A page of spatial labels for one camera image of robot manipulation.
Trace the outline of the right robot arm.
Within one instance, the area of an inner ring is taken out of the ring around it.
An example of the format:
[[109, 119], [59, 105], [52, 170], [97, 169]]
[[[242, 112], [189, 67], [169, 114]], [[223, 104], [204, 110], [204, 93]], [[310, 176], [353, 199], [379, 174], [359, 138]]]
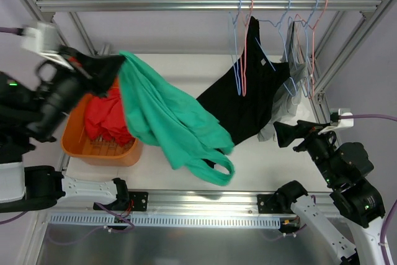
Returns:
[[395, 213], [385, 212], [383, 199], [366, 177], [374, 169], [363, 144], [347, 142], [335, 146], [336, 131], [353, 127], [350, 113], [337, 120], [317, 124], [299, 120], [296, 125], [274, 122], [278, 145], [288, 147], [296, 139], [302, 142], [295, 152], [307, 152], [327, 187], [330, 198], [347, 222], [354, 238], [348, 241], [317, 208], [308, 191], [291, 181], [278, 188], [269, 205], [284, 213], [294, 213], [313, 232], [336, 264], [392, 264], [386, 231]]

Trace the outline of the black tank top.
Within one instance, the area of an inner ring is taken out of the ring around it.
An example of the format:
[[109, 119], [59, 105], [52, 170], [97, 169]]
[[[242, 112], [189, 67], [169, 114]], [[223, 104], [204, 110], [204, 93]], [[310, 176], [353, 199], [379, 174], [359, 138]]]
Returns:
[[262, 51], [259, 21], [254, 17], [249, 21], [246, 45], [248, 49], [241, 54], [246, 95], [237, 93], [232, 66], [197, 98], [235, 145], [257, 135], [269, 123], [275, 94], [290, 77], [288, 63], [271, 62]]

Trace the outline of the red tank top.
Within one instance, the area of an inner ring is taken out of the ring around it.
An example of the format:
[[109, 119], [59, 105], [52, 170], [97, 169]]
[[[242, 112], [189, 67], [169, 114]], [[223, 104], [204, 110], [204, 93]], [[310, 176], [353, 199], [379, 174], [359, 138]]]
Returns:
[[107, 97], [94, 96], [89, 100], [84, 112], [84, 127], [91, 140], [102, 137], [119, 146], [134, 140], [127, 129], [118, 87], [110, 88]]

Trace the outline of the green tank top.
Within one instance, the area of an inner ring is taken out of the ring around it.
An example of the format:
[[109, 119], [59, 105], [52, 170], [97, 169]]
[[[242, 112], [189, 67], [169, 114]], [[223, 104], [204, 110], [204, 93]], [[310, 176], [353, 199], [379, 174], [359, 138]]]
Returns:
[[131, 135], [162, 149], [173, 170], [226, 186], [235, 174], [228, 155], [231, 135], [191, 95], [167, 82], [136, 55], [120, 51], [118, 73], [123, 113]]

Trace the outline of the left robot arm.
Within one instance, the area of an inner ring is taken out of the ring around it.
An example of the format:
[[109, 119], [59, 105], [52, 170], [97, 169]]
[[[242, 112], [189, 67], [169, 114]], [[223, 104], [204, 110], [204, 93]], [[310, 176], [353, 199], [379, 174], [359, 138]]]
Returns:
[[86, 201], [122, 210], [130, 200], [126, 182], [82, 181], [55, 166], [56, 134], [86, 95], [105, 96], [124, 63], [122, 55], [87, 56], [60, 47], [36, 67], [55, 70], [29, 89], [1, 73], [1, 212], [27, 213], [61, 202]]

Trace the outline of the blue wire hanger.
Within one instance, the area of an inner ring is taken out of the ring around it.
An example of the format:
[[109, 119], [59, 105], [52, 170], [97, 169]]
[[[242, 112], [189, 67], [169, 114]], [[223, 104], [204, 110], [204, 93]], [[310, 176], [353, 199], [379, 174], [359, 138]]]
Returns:
[[231, 11], [228, 13], [228, 46], [231, 57], [234, 79], [236, 84], [237, 95], [242, 95], [242, 82], [240, 76], [240, 64], [239, 64], [239, 51], [238, 51], [238, 31], [237, 24], [239, 15], [241, 13], [242, 0], [238, 0], [237, 13], [232, 14]]

